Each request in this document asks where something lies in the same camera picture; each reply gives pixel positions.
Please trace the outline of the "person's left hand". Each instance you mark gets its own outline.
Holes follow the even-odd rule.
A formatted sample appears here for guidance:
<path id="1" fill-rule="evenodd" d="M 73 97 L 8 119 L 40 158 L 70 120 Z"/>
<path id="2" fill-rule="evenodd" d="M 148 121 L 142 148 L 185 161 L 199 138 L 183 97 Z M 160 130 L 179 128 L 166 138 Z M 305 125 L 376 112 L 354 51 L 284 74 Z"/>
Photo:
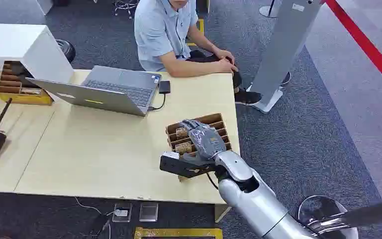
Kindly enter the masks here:
<path id="1" fill-rule="evenodd" d="M 213 51 L 213 54 L 216 55 L 219 59 L 228 60 L 232 65 L 235 64 L 235 57 L 232 55 L 231 52 L 229 52 L 227 50 L 216 48 Z"/>

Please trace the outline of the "person's right hand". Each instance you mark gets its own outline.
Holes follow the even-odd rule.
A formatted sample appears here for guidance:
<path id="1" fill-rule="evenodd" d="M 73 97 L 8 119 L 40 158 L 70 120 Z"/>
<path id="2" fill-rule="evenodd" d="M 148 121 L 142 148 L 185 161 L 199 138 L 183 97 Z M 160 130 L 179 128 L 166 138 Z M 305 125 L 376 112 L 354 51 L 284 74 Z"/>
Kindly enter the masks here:
<path id="1" fill-rule="evenodd" d="M 234 74 L 238 72 L 238 68 L 232 64 L 228 58 L 222 58 L 219 61 L 215 62 L 216 70 L 215 73 L 231 73 Z"/>

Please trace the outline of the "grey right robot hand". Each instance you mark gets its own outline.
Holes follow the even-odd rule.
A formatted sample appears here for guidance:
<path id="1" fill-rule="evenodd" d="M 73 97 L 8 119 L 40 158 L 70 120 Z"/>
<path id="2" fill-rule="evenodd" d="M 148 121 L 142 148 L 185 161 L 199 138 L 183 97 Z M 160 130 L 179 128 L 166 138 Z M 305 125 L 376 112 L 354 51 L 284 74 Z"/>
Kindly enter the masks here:
<path id="1" fill-rule="evenodd" d="M 194 119 L 185 119 L 179 124 L 186 129 L 189 138 L 196 148 L 195 156 L 185 153 L 184 159 L 206 162 L 212 160 L 218 153 L 227 150 L 226 144 L 219 133 L 208 124 Z"/>

